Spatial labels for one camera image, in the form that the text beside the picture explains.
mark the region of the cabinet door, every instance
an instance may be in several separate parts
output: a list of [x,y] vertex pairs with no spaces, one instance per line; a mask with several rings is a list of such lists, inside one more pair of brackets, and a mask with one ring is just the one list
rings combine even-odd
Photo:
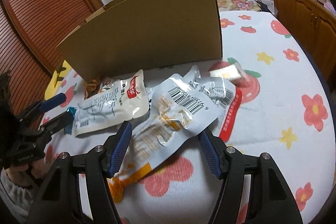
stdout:
[[290,33],[293,33],[292,18],[294,0],[275,0],[275,6],[278,9],[278,20]]
[[336,63],[336,24],[331,17],[332,15],[319,11],[315,23],[315,47],[312,55],[326,80]]
[[308,0],[293,0],[293,37],[310,53],[314,51],[316,7]]

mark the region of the bed sheet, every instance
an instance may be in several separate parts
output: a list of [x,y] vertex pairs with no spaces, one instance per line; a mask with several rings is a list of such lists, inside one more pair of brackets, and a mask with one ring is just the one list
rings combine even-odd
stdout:
[[[241,86],[242,104],[227,145],[247,155],[272,155],[295,197],[303,222],[318,213],[332,189],[335,172],[335,130],[322,85],[309,60],[288,31],[270,13],[220,12],[223,59],[196,62],[144,72],[146,86],[155,86],[173,73],[184,75],[197,64],[201,71],[237,60],[250,85]],[[67,102],[46,113],[43,122],[76,107],[85,82],[71,70],[57,93]],[[79,137],[53,135],[46,162],[62,151],[88,152],[116,133],[112,127]],[[237,223],[245,219],[249,176],[245,176]],[[221,181],[211,175],[196,138],[189,139],[162,166],[128,186],[116,203],[124,223],[207,223]],[[83,211],[90,216],[85,176],[80,176]]]

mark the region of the yellow star print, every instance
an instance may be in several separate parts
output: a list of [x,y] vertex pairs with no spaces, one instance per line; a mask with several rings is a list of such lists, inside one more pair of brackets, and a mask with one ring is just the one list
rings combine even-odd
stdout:
[[266,52],[256,53],[258,56],[257,61],[264,61],[266,65],[271,65],[271,61],[274,61],[274,58],[267,55]]
[[292,133],[292,128],[289,127],[288,130],[281,130],[282,138],[279,140],[282,143],[286,143],[287,149],[290,149],[292,147],[292,142],[297,141],[297,136]]

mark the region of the blue gripper pad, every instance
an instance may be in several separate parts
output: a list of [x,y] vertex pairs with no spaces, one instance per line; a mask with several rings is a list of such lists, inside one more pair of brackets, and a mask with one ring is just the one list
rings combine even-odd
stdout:
[[111,165],[109,169],[110,175],[113,177],[115,173],[119,172],[123,162],[127,147],[132,137],[132,125],[130,123],[124,129],[118,144],[116,145],[113,153],[111,154]]
[[211,173],[219,179],[222,173],[219,165],[219,157],[213,148],[209,137],[206,135],[205,131],[202,131],[197,137]]

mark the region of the barcode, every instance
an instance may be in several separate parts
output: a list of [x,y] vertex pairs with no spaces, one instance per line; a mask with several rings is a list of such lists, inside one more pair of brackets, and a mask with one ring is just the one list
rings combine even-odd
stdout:
[[225,97],[221,98],[219,103],[222,108],[227,108],[233,98],[233,92],[231,90],[226,89],[225,91]]
[[80,125],[80,127],[85,127],[85,126],[88,126],[89,125],[89,123],[90,123],[90,120],[88,119],[88,120],[85,120],[84,122],[81,122],[81,125]]
[[192,97],[178,86],[169,90],[168,93],[176,104],[184,107],[193,115],[204,107],[204,103],[199,98]]

